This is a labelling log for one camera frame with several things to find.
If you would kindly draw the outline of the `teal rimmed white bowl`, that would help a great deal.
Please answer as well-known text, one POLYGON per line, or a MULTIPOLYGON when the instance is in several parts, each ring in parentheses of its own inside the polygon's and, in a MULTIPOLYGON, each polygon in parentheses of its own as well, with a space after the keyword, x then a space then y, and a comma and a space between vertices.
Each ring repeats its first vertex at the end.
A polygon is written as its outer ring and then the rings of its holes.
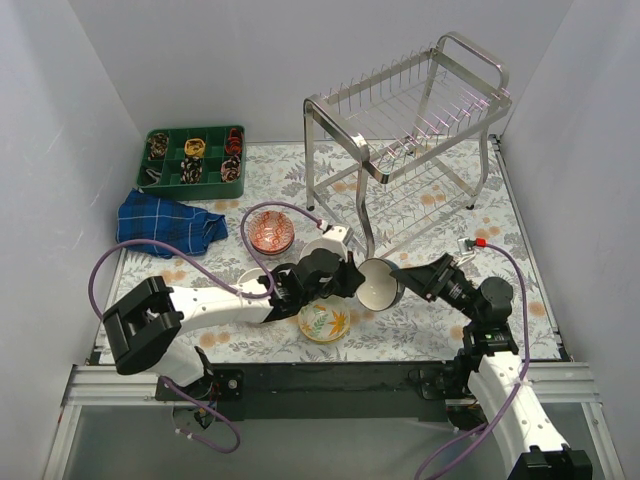
POLYGON ((358 287, 356 298, 366 309, 380 312, 395 306, 403 297, 405 287, 392 276, 399 267, 381 258, 365 260, 358 268, 365 281, 358 287))

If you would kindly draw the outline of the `orange flower patterned plate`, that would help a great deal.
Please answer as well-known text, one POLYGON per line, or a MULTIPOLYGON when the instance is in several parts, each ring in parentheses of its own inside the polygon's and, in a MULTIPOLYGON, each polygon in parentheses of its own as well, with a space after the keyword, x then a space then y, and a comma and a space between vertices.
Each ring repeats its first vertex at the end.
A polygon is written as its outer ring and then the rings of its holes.
POLYGON ((335 335, 350 329, 350 311, 344 299, 318 299, 298 313, 299 330, 311 335, 335 335))

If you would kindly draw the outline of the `red diamond patterned bowl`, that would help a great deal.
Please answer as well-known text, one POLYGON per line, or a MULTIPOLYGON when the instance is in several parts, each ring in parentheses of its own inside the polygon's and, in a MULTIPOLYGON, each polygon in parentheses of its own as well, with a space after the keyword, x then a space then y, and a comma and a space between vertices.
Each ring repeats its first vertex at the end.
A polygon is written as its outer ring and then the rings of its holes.
POLYGON ((268 210, 250 221, 248 237, 251 244, 280 246, 294 241, 295 230, 286 214, 268 210))

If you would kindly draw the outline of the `green patterned plate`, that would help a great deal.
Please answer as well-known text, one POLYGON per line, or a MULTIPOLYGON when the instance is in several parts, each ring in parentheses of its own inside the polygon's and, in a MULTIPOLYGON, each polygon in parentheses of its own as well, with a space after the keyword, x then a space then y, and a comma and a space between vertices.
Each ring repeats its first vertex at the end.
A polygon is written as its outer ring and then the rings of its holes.
POLYGON ((347 334, 347 331, 343 331, 335 335, 311 335, 308 333, 304 333, 304 336, 308 340, 316 344, 330 344, 342 339, 346 334, 347 334))

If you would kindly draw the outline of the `blue white patterned bowl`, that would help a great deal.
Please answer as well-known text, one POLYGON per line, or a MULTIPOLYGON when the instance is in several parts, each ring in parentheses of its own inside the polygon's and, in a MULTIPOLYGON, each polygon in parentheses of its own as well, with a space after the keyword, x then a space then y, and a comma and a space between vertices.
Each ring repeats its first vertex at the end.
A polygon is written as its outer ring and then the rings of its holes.
POLYGON ((292 245, 293 245, 293 242, 282 244, 280 246, 275 246, 272 244, 269 244, 269 245, 266 245, 266 244, 258 245, 254 243, 251 244, 251 246, 254 248, 255 251, 267 256, 275 256, 275 255, 282 254, 286 252, 292 245))

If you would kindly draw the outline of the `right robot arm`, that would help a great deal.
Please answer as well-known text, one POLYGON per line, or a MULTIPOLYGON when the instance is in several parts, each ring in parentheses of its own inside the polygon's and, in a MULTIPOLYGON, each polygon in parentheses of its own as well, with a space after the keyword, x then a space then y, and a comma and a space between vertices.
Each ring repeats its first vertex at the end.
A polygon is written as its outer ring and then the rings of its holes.
POLYGON ((473 286, 449 254, 392 275, 424 300, 441 299, 469 321, 452 383, 460 395, 477 400, 486 421, 460 435, 471 444, 433 478, 454 470, 488 437, 497 442, 510 479, 592 478, 587 453, 572 448, 559 433, 529 381, 530 348, 517 346, 508 324, 512 285, 491 276, 473 286))

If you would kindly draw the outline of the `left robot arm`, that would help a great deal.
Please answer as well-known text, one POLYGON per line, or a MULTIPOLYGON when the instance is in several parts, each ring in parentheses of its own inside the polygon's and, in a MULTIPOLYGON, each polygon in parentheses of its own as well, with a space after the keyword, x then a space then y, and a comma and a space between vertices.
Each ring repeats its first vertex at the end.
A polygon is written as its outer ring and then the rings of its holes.
POLYGON ((118 374, 153 372, 200 400, 212 390, 212 367, 203 353, 182 345, 180 336, 287 319, 321 298, 352 297, 364 281, 351 253, 342 258, 319 248, 236 285, 238 293, 169 286, 160 276, 149 277, 103 314, 103 325, 118 374))

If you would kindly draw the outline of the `stainless steel dish rack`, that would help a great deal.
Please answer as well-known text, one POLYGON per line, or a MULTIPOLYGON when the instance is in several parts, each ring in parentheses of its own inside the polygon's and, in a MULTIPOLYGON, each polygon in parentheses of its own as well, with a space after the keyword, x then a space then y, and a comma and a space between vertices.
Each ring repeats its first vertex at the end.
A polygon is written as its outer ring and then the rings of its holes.
POLYGON ((387 256, 462 209, 510 111, 506 63, 459 32, 303 102, 306 207, 387 256))

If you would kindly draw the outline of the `blue plaid cloth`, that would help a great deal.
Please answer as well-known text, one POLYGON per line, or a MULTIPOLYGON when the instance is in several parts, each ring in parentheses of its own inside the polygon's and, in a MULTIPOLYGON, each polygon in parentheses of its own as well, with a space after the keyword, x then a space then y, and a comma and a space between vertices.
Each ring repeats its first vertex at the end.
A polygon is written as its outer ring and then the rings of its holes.
POLYGON ((229 232, 224 215, 131 190, 118 208, 116 242, 154 240, 189 256, 204 255, 229 232))

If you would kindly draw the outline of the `orange black rolled tie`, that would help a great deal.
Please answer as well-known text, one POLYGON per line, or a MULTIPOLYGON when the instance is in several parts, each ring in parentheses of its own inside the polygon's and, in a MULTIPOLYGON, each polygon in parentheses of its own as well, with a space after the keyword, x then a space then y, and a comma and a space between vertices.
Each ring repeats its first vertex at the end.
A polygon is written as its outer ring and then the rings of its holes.
POLYGON ((244 133, 241 129, 233 127, 228 131, 225 140, 225 152, 227 155, 241 155, 244 148, 244 133))

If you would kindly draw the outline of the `dark floral rolled tie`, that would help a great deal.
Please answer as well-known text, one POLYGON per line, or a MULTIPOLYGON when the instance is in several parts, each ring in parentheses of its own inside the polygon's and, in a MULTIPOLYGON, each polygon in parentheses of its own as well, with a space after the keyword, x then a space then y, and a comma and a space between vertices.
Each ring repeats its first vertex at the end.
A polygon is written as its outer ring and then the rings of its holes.
POLYGON ((198 156, 185 157, 181 162, 181 183, 197 184, 203 173, 203 158, 198 156))

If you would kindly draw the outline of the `green compartment tray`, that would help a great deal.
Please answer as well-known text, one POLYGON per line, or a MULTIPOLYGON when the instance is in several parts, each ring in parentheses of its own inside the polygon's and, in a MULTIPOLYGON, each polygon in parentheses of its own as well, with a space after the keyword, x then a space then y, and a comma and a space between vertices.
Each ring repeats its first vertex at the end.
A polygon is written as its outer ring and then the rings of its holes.
POLYGON ((139 190, 159 197, 177 200, 211 200, 211 199, 236 199, 244 193, 244 179, 246 172, 246 142, 245 129, 240 125, 209 126, 192 128, 164 128, 150 131, 146 135, 142 160, 138 169, 137 179, 142 167, 151 167, 162 172, 157 185, 139 187, 139 190), (241 155, 242 171, 240 177, 231 183, 221 180, 221 164, 232 157, 225 152, 225 140, 228 131, 237 127, 244 133, 244 148, 241 155), (169 143, 166 156, 163 160, 148 159, 147 139, 156 132, 164 132, 169 135, 169 143), (181 162, 186 157, 184 144, 190 138, 202 138, 206 142, 206 151, 203 158, 203 173, 199 183, 181 183, 181 162))

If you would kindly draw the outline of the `yellow rolled tie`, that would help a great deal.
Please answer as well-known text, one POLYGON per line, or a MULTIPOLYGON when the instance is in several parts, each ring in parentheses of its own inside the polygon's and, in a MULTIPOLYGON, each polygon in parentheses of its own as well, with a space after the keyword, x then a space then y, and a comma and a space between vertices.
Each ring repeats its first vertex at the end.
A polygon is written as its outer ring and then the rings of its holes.
POLYGON ((202 138, 190 138, 184 144, 186 157, 203 157, 206 151, 206 142, 202 138))

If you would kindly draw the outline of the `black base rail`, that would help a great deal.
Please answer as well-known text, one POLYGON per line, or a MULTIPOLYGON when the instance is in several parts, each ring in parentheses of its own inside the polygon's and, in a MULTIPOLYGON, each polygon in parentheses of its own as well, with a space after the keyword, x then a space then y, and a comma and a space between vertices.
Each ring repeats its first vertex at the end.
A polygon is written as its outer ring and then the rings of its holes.
POLYGON ((471 396, 451 361, 242 363, 183 389, 233 421, 417 418, 443 422, 471 396))

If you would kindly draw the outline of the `aluminium frame rail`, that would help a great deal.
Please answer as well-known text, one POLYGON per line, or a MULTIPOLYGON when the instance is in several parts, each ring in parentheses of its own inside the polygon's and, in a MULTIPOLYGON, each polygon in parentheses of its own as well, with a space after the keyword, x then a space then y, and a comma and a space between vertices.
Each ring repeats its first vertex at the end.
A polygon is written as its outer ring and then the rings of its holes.
MULTIPOLYGON (((447 384, 442 362, 241 363, 216 368, 214 393, 221 400, 300 394, 400 394, 411 399, 469 400, 472 394, 447 384)), ((586 363, 535 361, 529 382, 543 403, 596 403, 601 395, 586 363)), ((72 370, 68 405, 135 405, 179 402, 181 397, 153 373, 119 375, 113 366, 72 370)))

